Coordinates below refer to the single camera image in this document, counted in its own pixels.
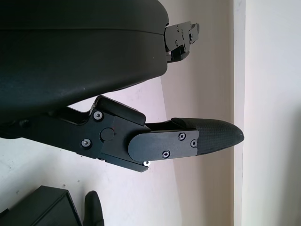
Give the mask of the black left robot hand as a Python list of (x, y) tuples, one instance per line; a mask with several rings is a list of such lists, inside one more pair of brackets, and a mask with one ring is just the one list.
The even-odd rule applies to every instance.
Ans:
[(199, 24), (169, 25), (157, 0), (3, 0), (0, 136), (26, 138), (144, 172), (151, 161), (199, 156), (241, 143), (214, 119), (147, 123), (109, 99), (182, 61)]

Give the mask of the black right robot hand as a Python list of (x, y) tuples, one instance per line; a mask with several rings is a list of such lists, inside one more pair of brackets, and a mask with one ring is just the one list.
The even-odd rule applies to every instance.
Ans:
[(85, 196), (84, 226), (104, 226), (101, 202), (96, 191), (90, 191)]

